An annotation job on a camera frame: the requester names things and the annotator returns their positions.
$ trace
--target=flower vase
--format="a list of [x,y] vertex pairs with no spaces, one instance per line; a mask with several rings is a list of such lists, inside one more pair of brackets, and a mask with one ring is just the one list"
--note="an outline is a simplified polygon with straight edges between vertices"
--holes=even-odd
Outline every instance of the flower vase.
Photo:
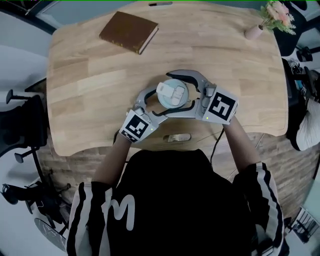
[[244,32],[244,36],[246,39],[253,40],[258,38],[262,32],[264,31],[264,27],[261,25],[255,25],[252,28],[247,29]]

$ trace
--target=forearm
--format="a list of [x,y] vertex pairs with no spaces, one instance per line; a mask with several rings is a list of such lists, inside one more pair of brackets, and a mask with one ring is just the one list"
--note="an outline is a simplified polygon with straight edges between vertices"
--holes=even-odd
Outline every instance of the forearm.
[[235,166],[239,172],[251,164],[261,162],[258,151],[235,116],[231,123],[223,125],[223,128],[230,145]]
[[110,151],[95,171],[92,181],[116,185],[124,169],[130,146],[131,142],[118,134]]

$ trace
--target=floor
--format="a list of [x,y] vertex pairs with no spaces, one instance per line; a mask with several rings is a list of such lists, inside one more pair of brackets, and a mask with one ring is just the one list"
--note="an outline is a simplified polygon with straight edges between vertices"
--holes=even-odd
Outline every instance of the floor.
[[[269,134],[262,137],[262,135],[249,133],[254,145],[260,140],[257,150],[273,174],[284,217],[295,217],[312,182],[318,162],[319,147],[317,145],[305,151],[296,151],[284,135],[279,137]],[[72,202],[77,186],[83,181],[91,180],[108,149],[108,147],[91,148],[69,157],[59,156],[49,135],[47,145],[37,154],[43,172],[47,174],[52,170],[52,179],[58,190],[63,189],[67,183],[71,184],[71,189],[62,195],[67,201]],[[201,149],[210,158],[213,147]],[[132,148],[128,159],[137,151],[138,149]],[[225,137],[221,138],[212,162],[214,171],[232,182],[238,172]]]

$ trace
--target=wooden desk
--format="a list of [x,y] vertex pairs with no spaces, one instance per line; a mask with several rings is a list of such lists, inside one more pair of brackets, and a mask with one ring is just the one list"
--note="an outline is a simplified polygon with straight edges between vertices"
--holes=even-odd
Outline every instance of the wooden desk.
[[[193,1],[152,7],[141,1],[120,11],[159,23],[159,31],[142,55],[99,39],[115,12],[53,34],[47,103],[53,145],[59,155],[111,146],[139,92],[177,69],[199,71],[237,95],[236,116],[246,132],[274,136],[286,132],[287,87],[275,37],[268,31],[256,40],[244,37],[245,29],[261,22],[257,11]],[[194,89],[191,95],[196,97]],[[159,103],[152,107],[158,109]],[[218,124],[169,119],[133,146],[192,150],[212,146],[221,130]],[[192,139],[171,143],[163,139],[182,133],[191,134]]]

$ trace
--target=book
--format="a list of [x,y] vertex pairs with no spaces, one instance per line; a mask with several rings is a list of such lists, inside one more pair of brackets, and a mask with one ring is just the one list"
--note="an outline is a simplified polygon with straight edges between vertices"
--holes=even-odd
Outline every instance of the book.
[[141,54],[157,31],[157,23],[117,11],[101,31],[99,37]]

